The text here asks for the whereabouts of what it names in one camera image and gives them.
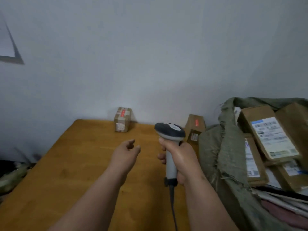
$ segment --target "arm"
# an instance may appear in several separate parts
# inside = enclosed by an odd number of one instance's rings
[[[162,149],[168,149],[178,169],[178,182],[185,187],[188,217],[192,231],[238,230],[215,190],[204,176],[195,151],[189,143],[180,146],[172,141],[159,139]],[[158,159],[166,163],[166,155],[159,154]]]
[[[128,140],[116,148],[105,172],[48,231],[108,230],[120,187],[141,150],[133,143]]]

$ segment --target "barcode scanner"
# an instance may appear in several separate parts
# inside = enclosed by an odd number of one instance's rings
[[[180,141],[185,138],[184,129],[175,124],[159,122],[155,124],[154,129],[160,137],[166,140],[174,141],[177,145],[179,145]],[[174,187],[177,186],[176,177],[177,168],[173,162],[171,153],[166,149],[166,177],[164,179],[164,184],[165,186],[169,186],[172,215],[174,219],[175,230],[177,231],[176,219],[173,208]]]

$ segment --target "hand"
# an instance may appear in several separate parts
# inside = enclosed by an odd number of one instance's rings
[[[122,142],[113,152],[108,168],[116,171],[122,177],[122,184],[126,176],[136,163],[141,151],[140,146],[134,148],[135,140]]]
[[[196,153],[189,143],[178,146],[175,142],[159,138],[161,148],[171,153],[172,159],[178,169],[177,181],[184,185],[187,180],[194,177],[205,177],[199,165]],[[160,153],[157,158],[166,164],[166,154]]]

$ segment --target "cardboard box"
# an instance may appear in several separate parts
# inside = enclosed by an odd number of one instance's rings
[[[119,107],[115,115],[115,131],[127,132],[131,122],[132,109]]]
[[[269,182],[264,164],[251,134],[245,134],[247,177],[250,186],[263,186]]]
[[[205,131],[205,123],[202,116],[190,114],[185,125],[187,143],[198,144],[199,134]]]
[[[301,158],[294,142],[280,125],[269,105],[242,109],[238,122],[245,133],[253,135],[267,165]]]
[[[308,170],[308,108],[292,103],[275,115],[298,147],[302,155],[302,159],[298,160],[300,165]]]
[[[298,192],[308,186],[308,175],[292,160],[282,165],[270,166],[283,190]]]

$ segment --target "pink fabric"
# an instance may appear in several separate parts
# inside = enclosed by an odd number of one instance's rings
[[[295,214],[292,211],[289,211],[285,208],[282,208],[276,204],[273,204],[263,199],[262,199],[262,206],[266,208],[270,214],[272,214],[280,221],[285,222],[288,225],[295,228],[308,230],[308,219],[306,217]]]

